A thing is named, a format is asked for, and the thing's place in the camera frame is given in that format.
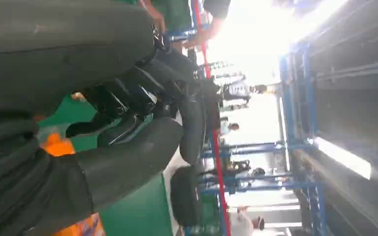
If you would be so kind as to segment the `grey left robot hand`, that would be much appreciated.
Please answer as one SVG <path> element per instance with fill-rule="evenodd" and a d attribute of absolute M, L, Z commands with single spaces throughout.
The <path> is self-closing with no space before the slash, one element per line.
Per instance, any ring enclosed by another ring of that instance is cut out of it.
<path fill-rule="evenodd" d="M 143 8 L 110 0 L 0 0 L 0 236 L 51 234 L 131 194 L 176 151 L 193 165 L 207 86 Z M 68 137 L 93 149 L 55 157 L 38 121 L 64 97 L 96 108 Z"/>

